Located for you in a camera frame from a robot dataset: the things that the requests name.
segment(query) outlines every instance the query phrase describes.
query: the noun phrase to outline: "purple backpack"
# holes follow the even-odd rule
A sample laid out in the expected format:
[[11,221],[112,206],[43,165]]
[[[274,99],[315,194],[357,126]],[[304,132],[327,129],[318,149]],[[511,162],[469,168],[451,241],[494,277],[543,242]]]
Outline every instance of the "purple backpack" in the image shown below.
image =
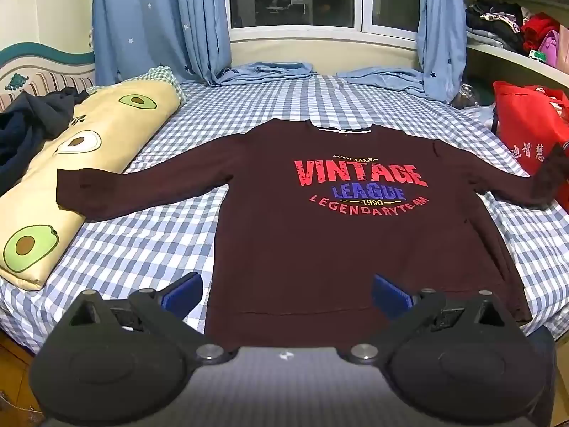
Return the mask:
[[559,45],[559,32],[549,31],[543,39],[539,50],[545,53],[546,64],[551,67],[557,66],[557,46]]

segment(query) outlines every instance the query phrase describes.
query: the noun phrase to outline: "window frame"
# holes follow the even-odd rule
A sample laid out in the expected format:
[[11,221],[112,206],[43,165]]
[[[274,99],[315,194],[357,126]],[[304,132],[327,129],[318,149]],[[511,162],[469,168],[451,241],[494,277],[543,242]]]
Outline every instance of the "window frame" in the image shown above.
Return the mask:
[[312,38],[360,41],[389,47],[416,49],[416,33],[371,24],[373,0],[354,0],[353,27],[329,25],[259,25],[256,27],[231,27],[230,0],[225,0],[225,13],[230,41],[278,38]]

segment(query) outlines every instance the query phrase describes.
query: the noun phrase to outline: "teal headboard trim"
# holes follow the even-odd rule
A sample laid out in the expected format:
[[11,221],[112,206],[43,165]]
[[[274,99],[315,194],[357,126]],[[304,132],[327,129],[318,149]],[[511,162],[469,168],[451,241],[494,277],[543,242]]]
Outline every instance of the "teal headboard trim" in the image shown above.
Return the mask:
[[25,42],[16,43],[15,45],[10,45],[9,47],[1,50],[0,66],[3,66],[12,59],[23,56],[37,56],[48,59],[49,61],[70,66],[82,66],[86,64],[93,64],[93,62],[95,62],[95,54],[92,51],[89,53],[72,54],[59,51],[40,43]]

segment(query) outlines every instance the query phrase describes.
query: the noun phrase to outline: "teal floral ornament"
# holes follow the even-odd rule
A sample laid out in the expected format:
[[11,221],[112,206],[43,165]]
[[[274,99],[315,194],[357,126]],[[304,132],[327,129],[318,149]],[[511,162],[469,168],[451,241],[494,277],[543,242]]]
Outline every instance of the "teal floral ornament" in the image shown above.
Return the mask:
[[10,79],[10,83],[4,87],[5,90],[10,90],[10,91],[15,91],[18,88],[21,88],[22,86],[24,86],[26,84],[26,82],[28,81],[29,77],[24,77],[23,75],[20,74],[14,74],[12,76],[12,79]]

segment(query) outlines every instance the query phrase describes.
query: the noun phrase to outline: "neckline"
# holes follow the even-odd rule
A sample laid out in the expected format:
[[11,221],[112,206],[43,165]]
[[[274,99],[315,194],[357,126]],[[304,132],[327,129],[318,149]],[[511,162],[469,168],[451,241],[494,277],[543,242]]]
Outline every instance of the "neckline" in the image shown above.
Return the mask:
[[326,136],[326,135],[332,135],[332,136],[336,136],[337,138],[342,137],[342,139],[346,139],[347,136],[352,136],[352,138],[354,136],[358,136],[359,138],[363,138],[365,136],[371,137],[371,136],[375,136],[376,132],[377,132],[377,125],[370,125],[369,127],[366,128],[346,128],[346,130],[350,131],[348,133],[346,132],[340,132],[339,128],[334,128],[334,127],[317,127],[316,125],[314,125],[310,119],[305,120],[304,124],[306,126],[306,129],[308,129],[308,132],[313,135],[313,136]]

